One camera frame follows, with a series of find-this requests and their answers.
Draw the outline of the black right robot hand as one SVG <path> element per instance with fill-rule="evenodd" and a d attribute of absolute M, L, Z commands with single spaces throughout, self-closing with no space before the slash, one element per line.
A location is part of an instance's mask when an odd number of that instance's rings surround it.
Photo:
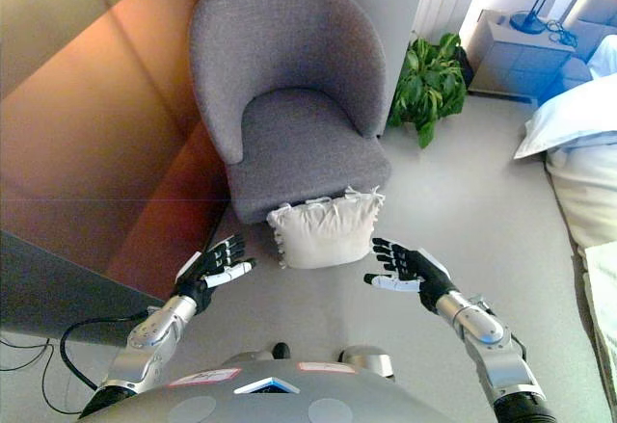
<path fill-rule="evenodd" d="M 437 301 L 458 291 L 449 272 L 423 249 L 409 250 L 391 240 L 374 237 L 373 251 L 386 274 L 365 274 L 363 281 L 373 287 L 397 292 L 417 292 L 422 305 L 437 314 Z"/>

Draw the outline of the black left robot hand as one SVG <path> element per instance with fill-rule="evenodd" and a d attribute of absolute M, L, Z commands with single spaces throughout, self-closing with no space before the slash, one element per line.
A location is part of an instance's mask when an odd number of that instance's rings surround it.
<path fill-rule="evenodd" d="M 247 274 L 256 260 L 242 260 L 245 242 L 240 234 L 222 240 L 207 251 L 197 251 L 175 276 L 173 296 L 191 298 L 195 314 L 204 312 L 216 287 Z"/>

